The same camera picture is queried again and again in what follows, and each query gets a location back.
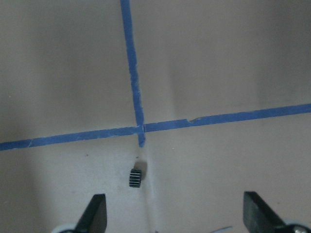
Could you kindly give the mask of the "right gripper black right-cam right finger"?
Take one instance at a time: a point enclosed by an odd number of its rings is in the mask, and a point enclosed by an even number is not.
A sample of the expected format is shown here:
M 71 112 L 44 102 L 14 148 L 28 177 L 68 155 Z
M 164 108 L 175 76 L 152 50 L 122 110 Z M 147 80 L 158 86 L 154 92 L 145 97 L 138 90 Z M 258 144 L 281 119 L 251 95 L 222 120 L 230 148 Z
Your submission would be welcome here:
M 288 233 L 285 222 L 257 192 L 243 194 L 243 223 L 249 233 Z

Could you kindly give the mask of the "right gripper black right-cam left finger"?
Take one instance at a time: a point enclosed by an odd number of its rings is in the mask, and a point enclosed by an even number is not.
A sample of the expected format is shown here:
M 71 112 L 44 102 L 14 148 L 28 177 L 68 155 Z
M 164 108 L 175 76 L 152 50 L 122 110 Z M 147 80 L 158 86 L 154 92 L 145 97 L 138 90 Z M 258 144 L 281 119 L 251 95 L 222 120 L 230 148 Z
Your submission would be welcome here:
M 77 225 L 76 233 L 104 233 L 107 228 L 105 194 L 96 194 L 90 200 Z

